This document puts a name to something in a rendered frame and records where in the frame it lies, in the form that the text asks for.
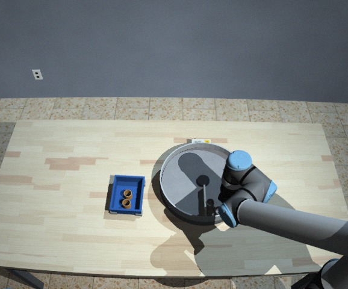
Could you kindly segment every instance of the tiled floor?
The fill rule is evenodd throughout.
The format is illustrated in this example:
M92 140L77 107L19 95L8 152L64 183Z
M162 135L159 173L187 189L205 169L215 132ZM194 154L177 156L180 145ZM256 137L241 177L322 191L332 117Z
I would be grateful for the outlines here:
M252 99L28 98L0 99L0 165L19 119L143 119L321 123L348 206L348 104ZM231 279L127 279L34 273L55 288L287 289L304 275ZM29 288L0 268L0 289Z

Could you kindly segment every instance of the power outlet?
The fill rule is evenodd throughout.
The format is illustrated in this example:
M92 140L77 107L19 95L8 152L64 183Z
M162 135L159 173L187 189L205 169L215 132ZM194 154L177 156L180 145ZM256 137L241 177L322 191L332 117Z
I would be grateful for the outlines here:
M40 69L33 69L32 73L33 73L33 75L34 75L36 80L42 80L43 79L42 73L40 72Z

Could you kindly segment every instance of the blue plastic box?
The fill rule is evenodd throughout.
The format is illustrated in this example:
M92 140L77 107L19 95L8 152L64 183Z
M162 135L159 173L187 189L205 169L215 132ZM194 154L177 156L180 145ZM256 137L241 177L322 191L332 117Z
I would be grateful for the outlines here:
M144 176L115 175L111 194L110 213L142 216L143 189ZM122 201L125 199L123 195L125 190L131 190L132 192L130 209L122 207Z

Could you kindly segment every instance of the gray wall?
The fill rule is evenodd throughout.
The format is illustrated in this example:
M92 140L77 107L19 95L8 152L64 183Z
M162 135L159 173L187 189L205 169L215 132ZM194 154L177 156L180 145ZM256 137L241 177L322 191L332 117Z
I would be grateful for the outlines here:
M348 103L348 1L0 0L0 98L82 96Z

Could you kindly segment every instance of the wooden table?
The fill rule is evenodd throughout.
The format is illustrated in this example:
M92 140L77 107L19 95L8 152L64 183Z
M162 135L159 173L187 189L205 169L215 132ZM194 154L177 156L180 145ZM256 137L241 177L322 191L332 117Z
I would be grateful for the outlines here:
M19 120L0 168L0 266L243 276L317 272L340 257L242 225L195 226L173 217L160 198L159 171L191 138L250 153L278 186L269 204L348 221L320 124ZM108 212L114 175L145 177L141 217Z

